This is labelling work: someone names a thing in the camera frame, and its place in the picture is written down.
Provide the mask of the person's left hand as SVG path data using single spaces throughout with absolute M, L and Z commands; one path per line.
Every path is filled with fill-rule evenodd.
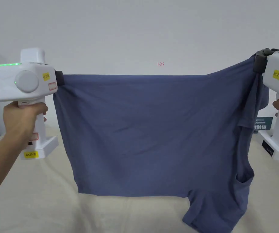
M 48 107 L 45 103 L 36 103 L 20 108 L 14 101 L 3 108 L 5 135 L 25 147 L 31 139 L 38 115 L 45 115 Z

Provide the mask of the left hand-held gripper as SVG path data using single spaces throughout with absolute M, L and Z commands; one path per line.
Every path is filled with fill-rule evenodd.
M 21 50 L 18 63 L 0 64 L 0 102 L 17 101 L 20 108 L 44 103 L 45 97 L 57 92 L 63 83 L 63 72 L 45 62 L 45 51 L 40 48 Z M 40 114 L 20 156 L 24 160 L 43 159 L 58 145 L 56 136 L 46 136 L 44 116 Z

